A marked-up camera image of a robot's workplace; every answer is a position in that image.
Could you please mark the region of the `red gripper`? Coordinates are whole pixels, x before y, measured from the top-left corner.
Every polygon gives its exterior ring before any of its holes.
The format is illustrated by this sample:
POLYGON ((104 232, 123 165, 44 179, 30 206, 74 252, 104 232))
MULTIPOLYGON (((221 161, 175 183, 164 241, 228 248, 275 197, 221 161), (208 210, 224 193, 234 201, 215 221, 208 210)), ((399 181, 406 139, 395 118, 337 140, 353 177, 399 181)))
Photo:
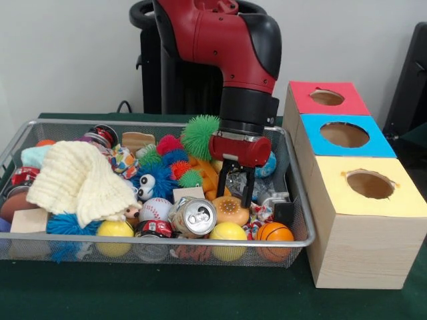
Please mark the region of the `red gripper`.
POLYGON ((217 197, 224 196, 227 174, 231 161, 243 166, 246 184, 242 191, 242 207, 250 207, 255 183, 255 168, 262 167, 269 159, 272 143, 264 136, 240 135, 217 131, 209 138, 209 152, 214 159, 223 161, 218 175, 217 197))

